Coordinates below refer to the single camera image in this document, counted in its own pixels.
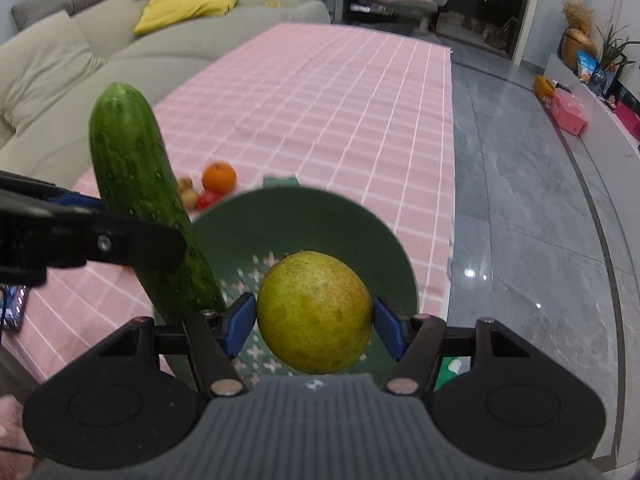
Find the green cucumber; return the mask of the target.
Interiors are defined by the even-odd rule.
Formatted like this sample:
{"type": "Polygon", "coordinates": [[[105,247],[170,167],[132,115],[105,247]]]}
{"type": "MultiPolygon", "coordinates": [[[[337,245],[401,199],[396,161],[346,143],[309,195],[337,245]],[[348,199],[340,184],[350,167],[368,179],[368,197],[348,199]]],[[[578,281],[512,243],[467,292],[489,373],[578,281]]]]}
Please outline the green cucumber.
{"type": "Polygon", "coordinates": [[[106,87],[90,115],[89,146],[107,211],[177,229],[186,240],[186,255],[175,270],[134,268],[156,313],[168,324],[179,324],[196,312],[226,310],[183,206],[160,126],[139,90],[122,82],[106,87]]]}

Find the yellow-green pear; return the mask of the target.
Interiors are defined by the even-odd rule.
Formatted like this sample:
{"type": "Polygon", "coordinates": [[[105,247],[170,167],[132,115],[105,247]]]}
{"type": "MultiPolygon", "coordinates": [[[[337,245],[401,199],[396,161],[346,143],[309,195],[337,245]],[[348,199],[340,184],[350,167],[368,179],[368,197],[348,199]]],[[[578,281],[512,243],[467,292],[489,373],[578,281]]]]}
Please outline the yellow-green pear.
{"type": "Polygon", "coordinates": [[[257,324],[270,351],[307,375],[346,370],[366,351],[372,299],[360,277],[322,252],[296,252],[262,279],[257,324]]]}

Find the green colander bowl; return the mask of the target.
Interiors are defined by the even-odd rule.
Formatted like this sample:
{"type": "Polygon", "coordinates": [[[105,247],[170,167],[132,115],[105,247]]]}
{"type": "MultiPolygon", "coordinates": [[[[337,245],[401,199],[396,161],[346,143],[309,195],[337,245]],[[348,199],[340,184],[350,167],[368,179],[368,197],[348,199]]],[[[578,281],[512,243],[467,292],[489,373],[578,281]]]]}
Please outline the green colander bowl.
{"type": "Polygon", "coordinates": [[[375,214],[341,195],[279,182],[216,203],[193,226],[228,304],[244,292],[256,294],[274,264],[306,250],[346,263],[372,298],[406,315],[419,310],[400,241],[375,214]]]}

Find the brown longan top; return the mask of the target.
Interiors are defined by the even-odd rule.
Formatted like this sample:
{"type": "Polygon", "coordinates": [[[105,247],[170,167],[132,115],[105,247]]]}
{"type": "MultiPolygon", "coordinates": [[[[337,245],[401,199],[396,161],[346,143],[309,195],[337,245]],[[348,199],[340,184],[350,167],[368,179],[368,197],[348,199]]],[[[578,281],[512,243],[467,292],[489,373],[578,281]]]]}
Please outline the brown longan top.
{"type": "Polygon", "coordinates": [[[177,179],[178,183],[178,192],[183,193],[186,190],[190,190],[193,188],[193,181],[189,177],[180,177],[177,179]]]}

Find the brown longan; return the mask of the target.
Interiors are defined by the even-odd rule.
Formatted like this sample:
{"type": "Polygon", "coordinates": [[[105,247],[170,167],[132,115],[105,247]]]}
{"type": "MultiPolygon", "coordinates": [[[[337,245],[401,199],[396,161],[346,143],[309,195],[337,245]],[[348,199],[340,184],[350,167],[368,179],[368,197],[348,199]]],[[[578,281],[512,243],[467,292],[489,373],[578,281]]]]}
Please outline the brown longan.
{"type": "Polygon", "coordinates": [[[190,190],[193,188],[193,181],[189,177],[180,177],[177,179],[178,183],[178,192],[183,193],[186,190],[190,190]]]}
{"type": "Polygon", "coordinates": [[[180,197],[182,200],[183,207],[186,208],[187,211],[195,210],[198,208],[198,200],[200,199],[200,194],[194,190],[194,188],[185,188],[181,193],[180,197]]]}

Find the small red tomato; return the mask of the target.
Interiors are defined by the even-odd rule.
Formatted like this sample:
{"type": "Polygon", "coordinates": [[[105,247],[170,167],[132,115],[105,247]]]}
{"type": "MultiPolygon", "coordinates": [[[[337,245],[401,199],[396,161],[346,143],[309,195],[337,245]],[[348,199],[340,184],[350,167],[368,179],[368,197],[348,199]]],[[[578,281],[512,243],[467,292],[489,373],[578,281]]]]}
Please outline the small red tomato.
{"type": "Polygon", "coordinates": [[[197,211],[204,211],[218,203],[223,198],[224,194],[220,194],[212,190],[205,190],[198,196],[198,200],[195,204],[195,209],[197,211]]]}

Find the orange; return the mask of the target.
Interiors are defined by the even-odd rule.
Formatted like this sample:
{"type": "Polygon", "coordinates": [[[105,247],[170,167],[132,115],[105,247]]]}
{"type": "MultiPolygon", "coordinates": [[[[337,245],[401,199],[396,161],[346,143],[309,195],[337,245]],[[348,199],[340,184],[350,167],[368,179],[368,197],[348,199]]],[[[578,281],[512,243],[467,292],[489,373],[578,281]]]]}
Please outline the orange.
{"type": "Polygon", "coordinates": [[[219,195],[229,195],[238,183],[238,175],[228,162],[212,162],[201,176],[201,184],[205,191],[219,195]]]}

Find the smartphone with lit screen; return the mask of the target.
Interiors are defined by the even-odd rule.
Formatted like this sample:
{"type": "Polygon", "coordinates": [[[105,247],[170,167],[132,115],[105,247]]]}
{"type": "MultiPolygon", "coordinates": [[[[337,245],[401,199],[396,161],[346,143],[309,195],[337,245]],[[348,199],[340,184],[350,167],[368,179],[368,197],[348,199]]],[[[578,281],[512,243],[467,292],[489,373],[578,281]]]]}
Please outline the smartphone with lit screen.
{"type": "Polygon", "coordinates": [[[26,286],[1,286],[1,328],[18,333],[26,312],[29,288],[26,286]]]}

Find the yellow cushion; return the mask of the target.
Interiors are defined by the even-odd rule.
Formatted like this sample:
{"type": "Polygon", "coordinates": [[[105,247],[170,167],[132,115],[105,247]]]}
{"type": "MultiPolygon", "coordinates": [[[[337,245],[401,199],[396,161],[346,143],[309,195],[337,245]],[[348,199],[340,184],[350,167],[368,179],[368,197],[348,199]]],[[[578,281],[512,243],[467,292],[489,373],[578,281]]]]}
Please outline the yellow cushion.
{"type": "Polygon", "coordinates": [[[239,0],[150,0],[134,26],[134,36],[144,36],[170,25],[221,16],[230,12],[239,0]]]}

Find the pink tissue box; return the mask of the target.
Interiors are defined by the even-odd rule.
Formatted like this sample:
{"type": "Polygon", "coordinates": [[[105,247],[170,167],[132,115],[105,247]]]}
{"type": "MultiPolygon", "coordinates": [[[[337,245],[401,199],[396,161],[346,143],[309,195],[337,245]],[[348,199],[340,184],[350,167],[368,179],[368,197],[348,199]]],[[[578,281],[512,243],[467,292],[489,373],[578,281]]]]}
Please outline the pink tissue box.
{"type": "Polygon", "coordinates": [[[555,90],[550,112],[555,123],[573,136],[580,136],[588,124],[588,115],[582,101],[563,89],[555,90]]]}

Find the orange box on floor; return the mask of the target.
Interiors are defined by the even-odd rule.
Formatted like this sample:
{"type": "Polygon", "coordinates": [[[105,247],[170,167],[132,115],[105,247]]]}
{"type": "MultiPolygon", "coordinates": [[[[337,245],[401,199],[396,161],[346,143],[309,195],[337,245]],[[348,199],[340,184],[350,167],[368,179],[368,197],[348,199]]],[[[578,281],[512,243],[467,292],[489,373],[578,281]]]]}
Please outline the orange box on floor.
{"type": "Polygon", "coordinates": [[[550,104],[554,98],[555,86],[544,76],[536,75],[533,84],[535,96],[541,102],[550,104]]]}

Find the magenta box on console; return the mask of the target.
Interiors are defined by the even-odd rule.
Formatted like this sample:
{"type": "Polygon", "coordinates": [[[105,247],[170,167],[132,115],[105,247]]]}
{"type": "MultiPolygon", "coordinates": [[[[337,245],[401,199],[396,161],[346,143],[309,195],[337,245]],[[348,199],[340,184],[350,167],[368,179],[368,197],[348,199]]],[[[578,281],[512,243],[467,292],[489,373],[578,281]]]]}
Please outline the magenta box on console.
{"type": "Polygon", "coordinates": [[[640,117],[634,110],[623,102],[618,102],[614,115],[635,139],[640,140],[640,117]]]}

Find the blue snack bag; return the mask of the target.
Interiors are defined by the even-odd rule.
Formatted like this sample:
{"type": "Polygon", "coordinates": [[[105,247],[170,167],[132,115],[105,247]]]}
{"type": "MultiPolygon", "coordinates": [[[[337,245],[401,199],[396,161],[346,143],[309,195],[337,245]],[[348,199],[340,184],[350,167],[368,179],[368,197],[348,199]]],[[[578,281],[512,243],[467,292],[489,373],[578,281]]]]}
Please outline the blue snack bag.
{"type": "Polygon", "coordinates": [[[589,52],[578,50],[576,53],[576,70],[579,80],[584,84],[589,84],[597,64],[597,60],[589,52]]]}

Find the golden vase dried flowers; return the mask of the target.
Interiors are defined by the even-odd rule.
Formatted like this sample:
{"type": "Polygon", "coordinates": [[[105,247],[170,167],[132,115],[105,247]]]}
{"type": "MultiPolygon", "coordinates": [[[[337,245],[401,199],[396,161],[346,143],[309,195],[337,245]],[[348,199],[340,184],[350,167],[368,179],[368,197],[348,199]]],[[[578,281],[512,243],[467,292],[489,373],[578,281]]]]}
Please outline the golden vase dried flowers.
{"type": "Polygon", "coordinates": [[[561,42],[562,60],[571,70],[577,70],[579,51],[585,51],[593,58],[598,54],[590,35],[593,13],[582,0],[563,0],[562,12],[567,24],[561,42]]]}

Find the green potted plant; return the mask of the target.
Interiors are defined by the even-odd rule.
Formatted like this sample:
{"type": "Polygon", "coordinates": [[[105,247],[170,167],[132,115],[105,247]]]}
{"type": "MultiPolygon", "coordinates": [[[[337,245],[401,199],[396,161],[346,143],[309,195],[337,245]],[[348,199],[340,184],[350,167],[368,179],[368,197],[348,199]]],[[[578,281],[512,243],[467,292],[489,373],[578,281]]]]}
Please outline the green potted plant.
{"type": "Polygon", "coordinates": [[[634,60],[628,58],[625,50],[629,46],[638,46],[639,41],[620,38],[618,34],[626,28],[627,26],[623,26],[619,29],[614,29],[614,26],[610,25],[604,32],[600,27],[597,27],[597,32],[602,39],[602,49],[598,63],[600,70],[617,70],[634,64],[634,60]]]}

